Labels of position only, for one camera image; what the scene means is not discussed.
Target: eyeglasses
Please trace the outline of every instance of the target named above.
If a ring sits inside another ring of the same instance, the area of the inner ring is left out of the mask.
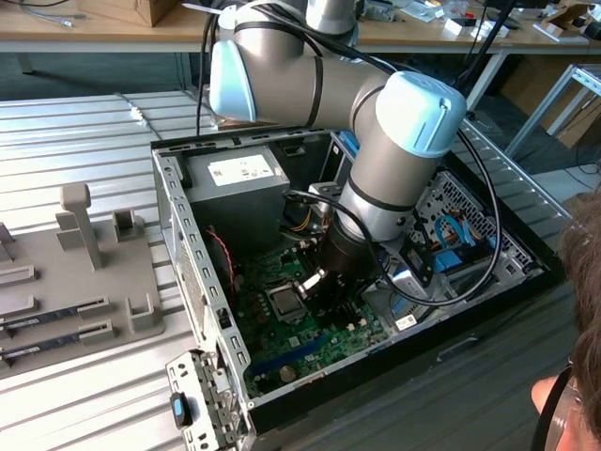
[[[532,438],[531,451],[555,451],[565,432],[568,414],[579,410],[581,403],[570,362],[549,392]]]

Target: motherboard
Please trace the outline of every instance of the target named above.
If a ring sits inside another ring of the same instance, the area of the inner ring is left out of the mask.
[[[388,338],[372,308],[349,300],[361,319],[328,324],[308,309],[292,281],[311,272],[297,246],[248,258],[237,266],[237,324],[251,355],[244,373],[250,397],[310,376]]]

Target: person's hair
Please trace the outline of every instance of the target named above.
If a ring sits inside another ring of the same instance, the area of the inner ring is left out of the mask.
[[[587,426],[601,442],[601,192],[581,195],[572,215],[559,251],[576,294],[573,374]]]

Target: red wire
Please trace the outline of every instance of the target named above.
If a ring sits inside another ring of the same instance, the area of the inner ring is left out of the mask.
[[[233,303],[235,290],[234,290],[234,263],[232,263],[232,257],[230,256],[229,251],[227,250],[227,246],[225,245],[223,240],[221,238],[219,238],[219,236],[212,230],[206,230],[206,231],[211,237],[213,237],[215,239],[216,242],[218,242],[222,246],[223,252],[225,253],[225,258],[227,258],[227,264],[229,265],[229,283],[230,283],[230,288],[232,291],[232,303]]]

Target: wooden table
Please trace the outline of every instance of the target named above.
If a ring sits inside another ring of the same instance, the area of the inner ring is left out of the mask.
[[[52,14],[72,14],[76,7],[69,2],[49,10]],[[478,4],[471,10],[476,16],[482,13]],[[205,14],[184,7],[175,8],[154,28],[87,16],[69,28],[0,2],[0,52],[198,52],[206,20]],[[369,53],[464,54],[473,41],[469,35],[449,33],[442,19],[423,23],[401,12],[398,19],[396,23],[361,22],[359,49]],[[535,31],[534,20],[520,22],[521,29],[510,31],[507,38],[496,39],[491,46],[493,56],[468,98],[470,107],[480,100],[509,54],[601,54],[601,42],[558,44]]]

